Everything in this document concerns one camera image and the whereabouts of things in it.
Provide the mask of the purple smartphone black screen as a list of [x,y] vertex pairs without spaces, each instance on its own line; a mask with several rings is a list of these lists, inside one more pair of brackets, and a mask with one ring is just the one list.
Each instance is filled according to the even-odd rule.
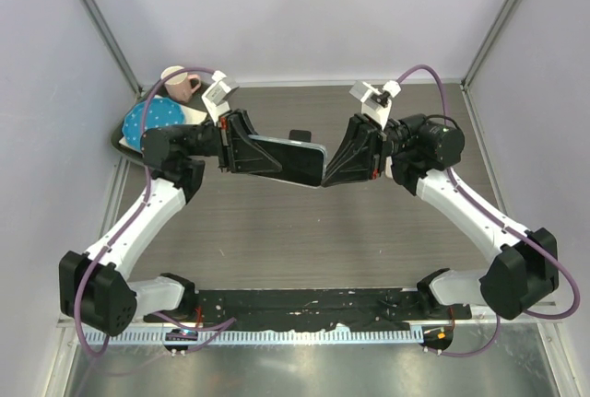
[[289,140],[310,142],[312,140],[312,133],[307,130],[290,130]]

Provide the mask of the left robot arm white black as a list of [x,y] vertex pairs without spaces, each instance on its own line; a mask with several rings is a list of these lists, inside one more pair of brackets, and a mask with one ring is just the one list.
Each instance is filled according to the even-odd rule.
[[69,251],[59,263],[61,311],[78,330],[89,326],[115,337],[134,319],[157,312],[177,322],[195,315],[194,282],[170,273],[134,283],[128,278],[148,244],[201,188],[206,157],[217,157],[231,172],[281,169],[254,142],[254,134],[245,110],[229,111],[216,122],[155,127],[142,134],[144,191],[101,239],[82,253]]

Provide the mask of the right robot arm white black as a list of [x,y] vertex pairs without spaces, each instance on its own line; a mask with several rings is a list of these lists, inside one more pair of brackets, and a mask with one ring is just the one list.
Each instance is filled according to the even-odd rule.
[[531,231],[511,220],[460,180],[453,166],[464,147],[463,131],[446,116],[416,114],[379,128],[356,114],[321,184],[390,177],[446,216],[480,250],[487,269],[443,268],[418,282],[421,315],[435,319],[452,305],[483,305],[512,320],[557,289],[557,241],[544,228]]

